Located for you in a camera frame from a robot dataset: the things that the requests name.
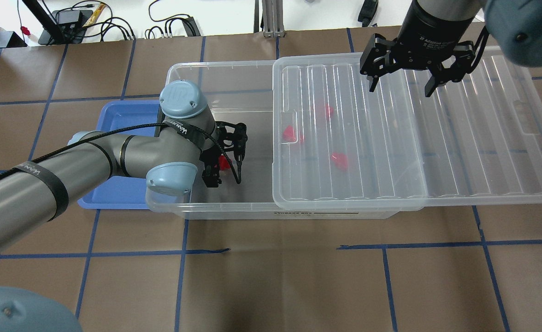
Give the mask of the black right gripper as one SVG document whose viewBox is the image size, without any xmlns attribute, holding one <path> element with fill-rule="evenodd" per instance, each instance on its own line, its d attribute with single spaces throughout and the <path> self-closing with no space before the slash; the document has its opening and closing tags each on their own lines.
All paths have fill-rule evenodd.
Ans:
<svg viewBox="0 0 542 332">
<path fill-rule="evenodd" d="M 374 33 L 361 55 L 360 73 L 368 76 L 369 91 L 374 92 L 387 73 L 429 70 L 425 97 L 431 97 L 444 85 L 444 77 L 469 73 L 475 46 L 460 39 L 476 13 L 476 2 L 412 2 L 397 38 Z"/>
</svg>

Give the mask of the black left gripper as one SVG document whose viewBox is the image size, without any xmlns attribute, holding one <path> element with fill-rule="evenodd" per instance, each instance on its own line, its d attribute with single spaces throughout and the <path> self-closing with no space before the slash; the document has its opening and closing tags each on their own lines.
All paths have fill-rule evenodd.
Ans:
<svg viewBox="0 0 542 332">
<path fill-rule="evenodd" d="M 220 163 L 206 162 L 224 153 L 233 152 L 236 162 L 243 162 L 246 155 L 248 141 L 247 126 L 244 123 L 232 124 L 225 121 L 216 121 L 212 134 L 201 131 L 206 142 L 213 143 L 213 151 L 208 153 L 209 148 L 203 148 L 199 160 L 204 162 L 203 182 L 208 188 L 218 188 L 221 184 Z"/>
</svg>

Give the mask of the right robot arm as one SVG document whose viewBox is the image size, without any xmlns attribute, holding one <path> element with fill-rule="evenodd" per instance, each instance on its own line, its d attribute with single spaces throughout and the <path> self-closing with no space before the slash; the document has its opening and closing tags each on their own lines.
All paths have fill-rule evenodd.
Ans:
<svg viewBox="0 0 542 332">
<path fill-rule="evenodd" d="M 474 72 L 490 37 L 514 64 L 542 67 L 542 0 L 413 0 L 397 38 L 372 35 L 359 71 L 373 92 L 385 74 L 427 70 L 430 97 Z"/>
</svg>

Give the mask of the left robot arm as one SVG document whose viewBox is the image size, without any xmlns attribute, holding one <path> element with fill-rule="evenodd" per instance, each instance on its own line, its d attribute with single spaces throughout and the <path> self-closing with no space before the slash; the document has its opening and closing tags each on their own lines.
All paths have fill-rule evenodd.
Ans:
<svg viewBox="0 0 542 332">
<path fill-rule="evenodd" d="M 183 197 L 198 177 L 218 187 L 223 157 L 241 183 L 244 123 L 216 121 L 204 93 L 188 80 L 163 88 L 159 111 L 160 122 L 83 131 L 67 146 L 2 172 L 0 254 L 114 176 L 143 179 L 149 194 Z"/>
</svg>

